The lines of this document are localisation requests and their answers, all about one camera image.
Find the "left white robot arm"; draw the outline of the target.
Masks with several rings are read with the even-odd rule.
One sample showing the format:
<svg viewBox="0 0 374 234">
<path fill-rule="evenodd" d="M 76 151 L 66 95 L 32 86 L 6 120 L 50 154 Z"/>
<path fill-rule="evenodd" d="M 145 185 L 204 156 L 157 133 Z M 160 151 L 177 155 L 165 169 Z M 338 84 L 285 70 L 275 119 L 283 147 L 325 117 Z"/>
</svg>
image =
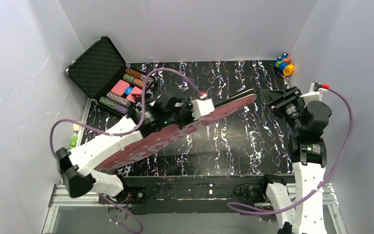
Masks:
<svg viewBox="0 0 374 234">
<path fill-rule="evenodd" d="M 125 189 L 124 182 L 116 175 L 97 171 L 97 167 L 119 168 L 142 160 L 197 131 L 204 116 L 213 111 L 211 100 L 196 99 L 187 105 L 187 113 L 181 115 L 187 124 L 168 122 L 146 136 L 140 130 L 122 136 L 124 130 L 135 126 L 132 119 L 124 117 L 107 132 L 82 146 L 57 150 L 55 157 L 70 197 L 78 198 L 89 192 L 117 196 Z"/>
</svg>

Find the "pink racket bag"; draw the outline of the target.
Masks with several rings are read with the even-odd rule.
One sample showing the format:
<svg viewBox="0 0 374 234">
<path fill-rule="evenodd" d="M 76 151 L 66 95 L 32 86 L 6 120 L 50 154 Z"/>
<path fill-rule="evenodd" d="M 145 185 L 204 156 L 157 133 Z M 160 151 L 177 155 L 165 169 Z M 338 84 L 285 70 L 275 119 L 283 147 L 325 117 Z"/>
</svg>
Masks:
<svg viewBox="0 0 374 234">
<path fill-rule="evenodd" d="M 190 135 L 214 122 L 222 120 L 256 100 L 257 92 L 247 89 L 215 105 L 215 110 L 199 120 L 184 126 L 182 129 L 171 124 L 159 132 L 150 134 L 142 140 L 131 143 L 123 150 L 116 152 L 101 162 L 101 169 L 120 168 L 147 158 L 158 150 Z"/>
</svg>

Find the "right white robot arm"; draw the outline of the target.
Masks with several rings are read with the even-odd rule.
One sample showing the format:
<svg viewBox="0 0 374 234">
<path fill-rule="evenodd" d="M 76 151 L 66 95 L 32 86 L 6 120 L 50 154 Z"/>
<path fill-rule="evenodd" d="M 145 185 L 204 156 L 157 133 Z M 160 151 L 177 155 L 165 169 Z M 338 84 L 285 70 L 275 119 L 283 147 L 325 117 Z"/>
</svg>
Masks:
<svg viewBox="0 0 374 234">
<path fill-rule="evenodd" d="M 321 101 L 329 86 L 313 83 L 307 94 L 298 87 L 259 93 L 273 114 L 283 118 L 292 129 L 289 154 L 294 170 L 296 197 L 293 203 L 285 181 L 265 175 L 261 187 L 276 214 L 280 234 L 324 234 L 322 189 L 327 165 L 327 149 L 322 138 L 332 111 Z"/>
</svg>

